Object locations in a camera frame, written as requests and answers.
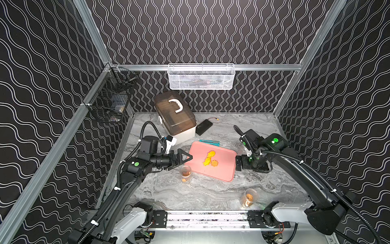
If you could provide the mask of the yellow cookie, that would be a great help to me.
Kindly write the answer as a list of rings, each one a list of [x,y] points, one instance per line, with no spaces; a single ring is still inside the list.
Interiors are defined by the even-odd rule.
[[[218,166],[218,161],[217,161],[217,160],[211,161],[211,165],[212,165],[213,167]]]
[[[207,157],[206,159],[205,159],[205,161],[203,162],[203,165],[204,166],[207,166],[207,165],[209,165],[211,163],[211,158],[210,157]]]
[[[208,156],[207,157],[214,157],[215,156],[215,151],[210,151],[209,153],[208,153]]]

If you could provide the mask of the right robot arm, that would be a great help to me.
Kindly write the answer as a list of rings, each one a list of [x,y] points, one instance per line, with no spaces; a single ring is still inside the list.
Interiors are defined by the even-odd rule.
[[[275,164],[291,176],[310,197],[309,202],[302,204],[271,202],[258,214],[249,214],[247,219],[252,227],[265,225],[274,228],[293,222],[295,224],[293,232],[296,233],[299,224],[306,224],[324,235],[336,234],[346,241],[355,243],[355,240],[337,229],[346,214],[351,211],[368,228],[375,242],[377,244],[382,242],[375,228],[353,206],[355,195],[332,186],[299,157],[285,138],[276,133],[264,138],[254,130],[242,132],[236,125],[233,128],[248,152],[236,157],[240,169],[269,173]]]

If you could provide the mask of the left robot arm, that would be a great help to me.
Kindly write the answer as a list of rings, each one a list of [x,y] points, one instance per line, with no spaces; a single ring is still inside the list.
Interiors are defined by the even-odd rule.
[[[157,134],[145,136],[147,121],[141,128],[135,149],[123,160],[117,170],[117,182],[106,201],[91,220],[82,228],[74,229],[68,237],[69,244],[122,244],[137,228],[153,225],[153,207],[142,202],[133,205],[123,219],[118,216],[125,209],[130,197],[151,173],[172,170],[193,159],[182,149],[167,152],[167,140]]]

